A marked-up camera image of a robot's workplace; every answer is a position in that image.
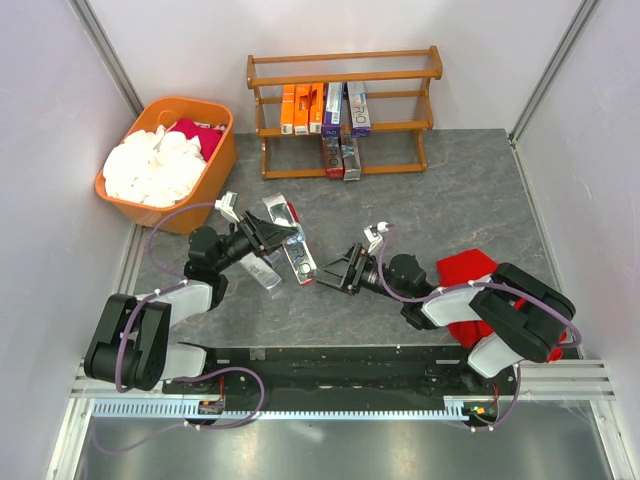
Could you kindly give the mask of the red silver R&O box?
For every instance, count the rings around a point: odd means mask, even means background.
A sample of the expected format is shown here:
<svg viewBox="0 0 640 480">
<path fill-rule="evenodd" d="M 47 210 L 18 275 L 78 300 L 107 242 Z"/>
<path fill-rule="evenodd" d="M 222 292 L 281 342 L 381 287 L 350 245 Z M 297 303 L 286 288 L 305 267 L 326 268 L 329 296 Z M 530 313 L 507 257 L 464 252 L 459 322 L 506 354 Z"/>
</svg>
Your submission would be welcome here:
<svg viewBox="0 0 640 480">
<path fill-rule="evenodd" d="M 300 285 L 309 284 L 313 280 L 317 266 L 309 250 L 306 235 L 295 208 L 281 193 L 264 197 L 262 202 L 273 223 L 296 230 L 285 240 L 283 249 L 298 283 Z"/>
<path fill-rule="evenodd" d="M 337 137 L 323 138 L 322 148 L 326 177 L 329 179 L 342 179 L 344 177 L 344 163 L 339 139 Z"/>
<path fill-rule="evenodd" d="M 344 134 L 340 142 L 343 160 L 343 180 L 357 181 L 361 178 L 361 161 L 357 139 L 350 134 Z"/>
</svg>

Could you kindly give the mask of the orange Curaprox toothpaste box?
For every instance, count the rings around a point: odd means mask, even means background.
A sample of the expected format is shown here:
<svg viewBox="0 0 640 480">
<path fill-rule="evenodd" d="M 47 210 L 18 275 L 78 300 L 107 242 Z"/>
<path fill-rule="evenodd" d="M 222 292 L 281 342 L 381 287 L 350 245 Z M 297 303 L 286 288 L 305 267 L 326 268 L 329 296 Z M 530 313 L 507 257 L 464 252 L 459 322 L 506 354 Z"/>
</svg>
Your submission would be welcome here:
<svg viewBox="0 0 640 480">
<path fill-rule="evenodd" d="M 294 84 L 285 84 L 283 86 L 280 112 L 280 131 L 283 135 L 291 135 L 293 133 L 295 90 L 296 86 Z"/>
</svg>

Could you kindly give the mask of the purple white R.O toothpaste box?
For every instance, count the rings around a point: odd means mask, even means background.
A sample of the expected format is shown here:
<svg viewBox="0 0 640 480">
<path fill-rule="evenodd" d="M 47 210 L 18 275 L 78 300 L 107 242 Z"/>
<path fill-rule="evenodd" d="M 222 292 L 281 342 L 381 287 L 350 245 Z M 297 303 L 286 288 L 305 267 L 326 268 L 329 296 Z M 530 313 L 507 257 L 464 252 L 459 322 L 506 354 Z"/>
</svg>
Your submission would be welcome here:
<svg viewBox="0 0 640 480">
<path fill-rule="evenodd" d="M 369 136 L 372 126 L 367 104 L 366 88 L 363 81 L 351 81 L 347 83 L 347 99 L 351 119 L 351 135 L 355 138 Z"/>
</svg>

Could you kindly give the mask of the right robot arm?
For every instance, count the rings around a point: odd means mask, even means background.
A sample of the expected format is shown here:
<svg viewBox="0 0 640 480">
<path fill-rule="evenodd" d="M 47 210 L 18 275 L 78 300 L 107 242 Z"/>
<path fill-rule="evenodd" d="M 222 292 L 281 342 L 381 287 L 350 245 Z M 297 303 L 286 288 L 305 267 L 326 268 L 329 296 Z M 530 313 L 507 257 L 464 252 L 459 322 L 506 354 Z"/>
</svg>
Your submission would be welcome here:
<svg viewBox="0 0 640 480">
<path fill-rule="evenodd" d="M 397 254 L 384 263 L 356 243 L 316 279 L 346 294 L 366 289 L 401 302 L 402 317 L 417 330 L 447 329 L 468 350 L 457 377 L 473 394 L 512 365 L 554 361 L 580 341 L 571 324 L 574 304 L 519 267 L 471 249 L 437 268 L 441 283 L 433 286 L 415 256 Z"/>
</svg>

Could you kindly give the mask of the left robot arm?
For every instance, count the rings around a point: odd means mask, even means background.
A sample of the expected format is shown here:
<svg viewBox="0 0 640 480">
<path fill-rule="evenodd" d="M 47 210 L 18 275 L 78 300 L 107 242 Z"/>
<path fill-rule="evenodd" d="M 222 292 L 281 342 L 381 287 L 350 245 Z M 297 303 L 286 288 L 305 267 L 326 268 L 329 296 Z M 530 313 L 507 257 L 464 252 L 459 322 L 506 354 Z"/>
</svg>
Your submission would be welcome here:
<svg viewBox="0 0 640 480">
<path fill-rule="evenodd" d="M 151 390 L 165 371 L 170 325 L 217 308 L 228 287 L 226 269 L 251 254 L 273 253 L 297 233 L 249 211 L 228 234 L 211 226 L 194 230 L 178 283 L 142 297 L 118 293 L 107 299 L 84 357 L 85 375 L 120 393 Z"/>
</svg>

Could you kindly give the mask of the wooden two-tier shelf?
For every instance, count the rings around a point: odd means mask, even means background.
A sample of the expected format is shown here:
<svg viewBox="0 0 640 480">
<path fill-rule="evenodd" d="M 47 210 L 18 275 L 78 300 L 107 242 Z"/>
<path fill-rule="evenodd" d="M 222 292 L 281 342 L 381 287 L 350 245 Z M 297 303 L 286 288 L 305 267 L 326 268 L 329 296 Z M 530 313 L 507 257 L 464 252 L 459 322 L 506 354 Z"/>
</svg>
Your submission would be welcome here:
<svg viewBox="0 0 640 480">
<path fill-rule="evenodd" d="M 326 177 L 322 162 L 311 168 L 274 170 L 270 166 L 269 142 L 285 137 L 314 137 L 322 148 L 322 135 L 283 135 L 280 112 L 285 84 L 343 82 L 342 127 L 339 139 L 351 135 L 347 83 L 363 81 L 371 119 L 371 134 L 409 132 L 413 136 L 416 160 L 411 164 L 369 165 L 362 157 L 364 174 L 404 174 L 426 170 L 423 134 L 434 126 L 429 87 L 443 74 L 436 46 L 423 50 L 379 51 L 364 53 L 316 54 L 282 57 L 249 56 L 246 65 L 247 86 L 255 101 L 255 133 L 261 141 L 261 170 L 265 180 Z"/>
</svg>

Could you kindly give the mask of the silver toothpaste box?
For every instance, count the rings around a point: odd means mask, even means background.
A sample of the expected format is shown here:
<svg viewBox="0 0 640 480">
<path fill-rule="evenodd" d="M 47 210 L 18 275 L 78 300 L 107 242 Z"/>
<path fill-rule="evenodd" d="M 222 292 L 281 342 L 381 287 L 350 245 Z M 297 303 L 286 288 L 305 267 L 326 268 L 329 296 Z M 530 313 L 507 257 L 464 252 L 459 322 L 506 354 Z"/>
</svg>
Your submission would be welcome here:
<svg viewBox="0 0 640 480">
<path fill-rule="evenodd" d="M 272 269 L 276 269 L 286 262 L 286 255 L 281 249 L 277 249 L 266 255 L 264 260 Z"/>
<path fill-rule="evenodd" d="M 272 269 L 265 262 L 264 257 L 249 254 L 240 260 L 240 265 L 270 294 L 272 299 L 278 296 L 283 279 L 276 269 Z"/>
</svg>

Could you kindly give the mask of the magenta cloth in bin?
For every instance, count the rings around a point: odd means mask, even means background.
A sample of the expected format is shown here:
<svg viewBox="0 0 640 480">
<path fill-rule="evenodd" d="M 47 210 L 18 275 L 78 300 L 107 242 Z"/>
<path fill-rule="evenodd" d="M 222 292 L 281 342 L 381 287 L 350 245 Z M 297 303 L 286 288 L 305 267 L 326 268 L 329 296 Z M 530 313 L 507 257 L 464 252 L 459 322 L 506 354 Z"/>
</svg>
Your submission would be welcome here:
<svg viewBox="0 0 640 480">
<path fill-rule="evenodd" d="M 203 160 L 208 162 L 226 132 L 227 126 L 225 124 L 211 125 L 195 122 L 183 117 L 177 120 L 169 130 L 182 133 L 187 140 L 197 139 L 200 145 L 200 154 Z"/>
</svg>

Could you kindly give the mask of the red cloth on table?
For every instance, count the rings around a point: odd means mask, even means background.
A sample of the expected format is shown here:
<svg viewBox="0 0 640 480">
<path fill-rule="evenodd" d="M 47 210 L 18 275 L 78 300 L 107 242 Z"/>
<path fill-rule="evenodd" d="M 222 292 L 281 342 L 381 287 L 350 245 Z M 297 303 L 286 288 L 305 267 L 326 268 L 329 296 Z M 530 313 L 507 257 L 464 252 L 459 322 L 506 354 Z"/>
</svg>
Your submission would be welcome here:
<svg viewBox="0 0 640 480">
<path fill-rule="evenodd" d="M 513 264 L 496 263 L 479 249 L 441 259 L 437 270 L 443 287 L 465 281 L 503 284 L 539 300 L 568 320 L 576 313 L 573 303 L 552 287 Z M 476 348 L 489 338 L 537 363 L 564 357 L 561 343 L 567 338 L 567 327 L 521 295 L 484 288 L 472 296 L 462 318 L 447 328 L 465 348 Z"/>
</svg>

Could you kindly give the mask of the white crumpled cloths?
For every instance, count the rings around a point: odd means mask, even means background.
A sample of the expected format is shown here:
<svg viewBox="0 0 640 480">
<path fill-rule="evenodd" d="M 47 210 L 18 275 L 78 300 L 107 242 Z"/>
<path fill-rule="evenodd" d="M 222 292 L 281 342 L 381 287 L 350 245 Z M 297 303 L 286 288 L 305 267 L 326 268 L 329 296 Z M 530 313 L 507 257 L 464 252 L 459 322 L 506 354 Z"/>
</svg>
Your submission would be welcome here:
<svg viewBox="0 0 640 480">
<path fill-rule="evenodd" d="M 109 197 L 167 208 L 192 192 L 205 166 L 198 138 L 159 126 L 127 136 L 108 155 L 102 175 Z"/>
</svg>

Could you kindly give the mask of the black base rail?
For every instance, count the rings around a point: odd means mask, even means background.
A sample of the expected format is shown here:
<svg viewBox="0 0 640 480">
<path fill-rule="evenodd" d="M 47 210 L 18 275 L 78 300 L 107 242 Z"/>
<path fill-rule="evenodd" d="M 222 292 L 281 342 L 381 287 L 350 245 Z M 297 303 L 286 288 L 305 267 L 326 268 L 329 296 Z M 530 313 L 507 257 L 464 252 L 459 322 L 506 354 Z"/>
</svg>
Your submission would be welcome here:
<svg viewBox="0 0 640 480">
<path fill-rule="evenodd" d="M 203 371 L 248 368 L 263 380 L 270 397 L 277 393 L 316 393 L 336 388 L 416 393 L 423 397 L 515 392 L 511 367 L 484 379 L 463 369 L 466 351 L 459 346 L 351 347 L 204 347 Z"/>
</svg>

